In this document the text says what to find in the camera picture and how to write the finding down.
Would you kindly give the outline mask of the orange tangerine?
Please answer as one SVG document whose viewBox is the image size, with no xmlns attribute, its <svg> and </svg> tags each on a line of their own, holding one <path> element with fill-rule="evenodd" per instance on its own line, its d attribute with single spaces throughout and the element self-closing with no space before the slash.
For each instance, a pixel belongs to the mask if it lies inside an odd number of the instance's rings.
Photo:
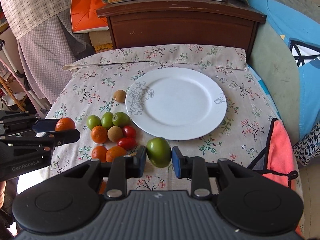
<svg viewBox="0 0 320 240">
<path fill-rule="evenodd" d="M 106 181 L 103 180 L 100 185 L 99 194 L 104 194 L 105 189 L 106 189 Z"/>
<path fill-rule="evenodd" d="M 99 159 L 102 163 L 106 162 L 107 148 L 105 146 L 97 146 L 91 152 L 92 159 Z"/>
<path fill-rule="evenodd" d="M 114 146 L 106 152 L 105 159 L 107 163 L 111 163 L 117 157 L 122 157 L 124 155 L 127 155 L 127 151 L 124 148 L 120 146 Z"/>
<path fill-rule="evenodd" d="M 70 129 L 75 129 L 75 122 L 69 118 L 61 118 L 55 125 L 55 131 L 66 131 Z"/>
<path fill-rule="evenodd" d="M 108 141 L 107 129 L 103 126 L 95 126 L 91 130 L 91 138 L 97 144 L 103 144 Z"/>
</svg>

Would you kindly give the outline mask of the red cherry tomato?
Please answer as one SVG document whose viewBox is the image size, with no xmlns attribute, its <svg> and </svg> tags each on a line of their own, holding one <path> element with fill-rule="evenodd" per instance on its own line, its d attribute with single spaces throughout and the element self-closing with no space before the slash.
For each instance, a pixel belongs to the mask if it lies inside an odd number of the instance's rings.
<svg viewBox="0 0 320 240">
<path fill-rule="evenodd" d="M 117 146 L 122 147 L 126 151 L 132 150 L 137 145 L 135 138 L 123 137 L 117 142 Z"/>
<path fill-rule="evenodd" d="M 123 136 L 126 138 L 134 138 L 135 139 L 137 136 L 136 130 L 130 125 L 124 126 L 122 128 L 122 132 L 123 132 Z"/>
</svg>

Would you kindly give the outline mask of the brown longan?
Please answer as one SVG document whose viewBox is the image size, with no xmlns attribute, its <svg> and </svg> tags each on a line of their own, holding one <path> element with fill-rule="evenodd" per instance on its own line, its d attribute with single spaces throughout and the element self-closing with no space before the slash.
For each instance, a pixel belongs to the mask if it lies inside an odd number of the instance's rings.
<svg viewBox="0 0 320 240">
<path fill-rule="evenodd" d="M 118 126 L 112 126 L 108 130 L 107 136 L 111 142 L 118 142 L 121 138 L 123 138 L 122 129 Z"/>
</svg>

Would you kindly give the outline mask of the orange tangerine bottom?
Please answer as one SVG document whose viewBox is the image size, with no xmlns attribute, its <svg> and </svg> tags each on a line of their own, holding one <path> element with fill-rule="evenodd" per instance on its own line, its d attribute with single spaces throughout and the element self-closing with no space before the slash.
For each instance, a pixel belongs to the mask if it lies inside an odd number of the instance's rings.
<svg viewBox="0 0 320 240">
<path fill-rule="evenodd" d="M 104 194 L 105 189 L 106 189 L 106 181 L 103 180 L 100 185 L 99 194 Z"/>
</svg>

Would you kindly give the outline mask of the pink metal rack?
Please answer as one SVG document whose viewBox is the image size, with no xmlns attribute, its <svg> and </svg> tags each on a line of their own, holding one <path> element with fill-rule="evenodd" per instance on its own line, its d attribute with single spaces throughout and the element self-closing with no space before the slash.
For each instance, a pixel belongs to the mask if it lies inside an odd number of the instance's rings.
<svg viewBox="0 0 320 240">
<path fill-rule="evenodd" d="M 1 67 L 2 72 L 5 72 L 1 74 L 1 90 L 11 99 L 12 106 L 15 105 L 19 111 L 26 112 L 32 110 L 32 107 L 27 105 L 31 103 L 36 115 L 44 118 L 48 113 L 48 107 L 35 95 L 26 75 L 15 66 L 3 39 L 1 39 Z"/>
</svg>

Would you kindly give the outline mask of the white plate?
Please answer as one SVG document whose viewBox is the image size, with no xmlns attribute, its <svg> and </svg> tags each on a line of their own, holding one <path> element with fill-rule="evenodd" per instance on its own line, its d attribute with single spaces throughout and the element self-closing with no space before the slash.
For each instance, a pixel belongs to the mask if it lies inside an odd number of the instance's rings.
<svg viewBox="0 0 320 240">
<path fill-rule="evenodd" d="M 227 112 L 225 94 L 211 77 L 181 67 L 153 70 L 138 78 L 125 106 L 141 130 L 174 141 L 207 135 Z"/>
</svg>

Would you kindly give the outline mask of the lone brown kiwi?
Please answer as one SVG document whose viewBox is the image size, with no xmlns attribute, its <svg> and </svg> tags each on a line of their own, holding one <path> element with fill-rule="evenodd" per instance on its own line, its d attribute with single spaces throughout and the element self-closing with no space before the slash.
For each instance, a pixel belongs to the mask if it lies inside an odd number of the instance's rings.
<svg viewBox="0 0 320 240">
<path fill-rule="evenodd" d="M 113 94 L 113 99 L 118 103 L 124 103 L 126 100 L 126 92 L 124 90 L 117 90 Z"/>
</svg>

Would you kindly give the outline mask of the cardboard box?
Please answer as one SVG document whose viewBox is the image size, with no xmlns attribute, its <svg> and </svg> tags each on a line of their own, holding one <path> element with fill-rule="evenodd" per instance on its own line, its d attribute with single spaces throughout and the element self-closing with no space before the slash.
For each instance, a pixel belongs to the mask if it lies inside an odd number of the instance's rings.
<svg viewBox="0 0 320 240">
<path fill-rule="evenodd" d="M 113 44 L 109 30 L 91 32 L 89 33 L 89 38 L 96 53 L 113 50 Z"/>
</svg>

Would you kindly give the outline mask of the purple checkered cloth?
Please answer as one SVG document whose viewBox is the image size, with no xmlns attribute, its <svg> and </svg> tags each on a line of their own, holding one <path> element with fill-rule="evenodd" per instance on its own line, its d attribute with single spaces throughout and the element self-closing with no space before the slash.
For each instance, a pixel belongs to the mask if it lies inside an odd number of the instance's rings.
<svg viewBox="0 0 320 240">
<path fill-rule="evenodd" d="M 39 98 L 54 103 L 72 78 L 63 66 L 95 53 L 88 34 L 75 34 L 71 0 L 1 0 L 23 70 Z"/>
</svg>

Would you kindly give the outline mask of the houndstooth pillow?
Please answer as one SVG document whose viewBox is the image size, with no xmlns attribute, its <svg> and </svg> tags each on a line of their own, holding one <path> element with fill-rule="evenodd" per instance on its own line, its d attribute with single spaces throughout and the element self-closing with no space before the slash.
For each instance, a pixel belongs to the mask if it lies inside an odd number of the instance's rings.
<svg viewBox="0 0 320 240">
<path fill-rule="evenodd" d="M 307 166 L 315 157 L 319 157 L 319 122 L 312 128 L 301 141 L 293 146 L 295 158 L 303 165 Z"/>
</svg>

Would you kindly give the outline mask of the dark wooden cabinet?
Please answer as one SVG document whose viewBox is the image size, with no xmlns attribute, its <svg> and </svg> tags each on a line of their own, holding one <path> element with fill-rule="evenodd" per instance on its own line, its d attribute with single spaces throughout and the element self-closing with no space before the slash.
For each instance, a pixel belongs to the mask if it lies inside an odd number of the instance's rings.
<svg viewBox="0 0 320 240">
<path fill-rule="evenodd" d="M 250 56 L 266 15 L 235 0 L 137 0 L 107 4 L 105 18 L 115 49 L 165 44 L 242 48 Z"/>
</svg>

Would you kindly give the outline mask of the green sofa cushion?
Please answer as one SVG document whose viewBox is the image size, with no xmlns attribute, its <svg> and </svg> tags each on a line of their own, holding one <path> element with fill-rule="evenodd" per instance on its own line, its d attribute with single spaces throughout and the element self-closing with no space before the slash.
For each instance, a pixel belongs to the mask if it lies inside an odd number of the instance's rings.
<svg viewBox="0 0 320 240">
<path fill-rule="evenodd" d="M 294 145 L 299 141 L 298 68 L 288 46 L 269 23 L 259 25 L 248 64 L 266 85 Z"/>
</svg>

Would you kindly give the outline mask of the blue cushion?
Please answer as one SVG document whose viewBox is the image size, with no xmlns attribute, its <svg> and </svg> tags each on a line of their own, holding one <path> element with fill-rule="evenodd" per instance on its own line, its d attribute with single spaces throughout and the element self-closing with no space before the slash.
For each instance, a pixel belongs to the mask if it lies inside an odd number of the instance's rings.
<svg viewBox="0 0 320 240">
<path fill-rule="evenodd" d="M 299 74 L 299 141 L 319 122 L 319 24 L 275 0 L 238 0 L 266 15 L 284 40 Z"/>
</svg>

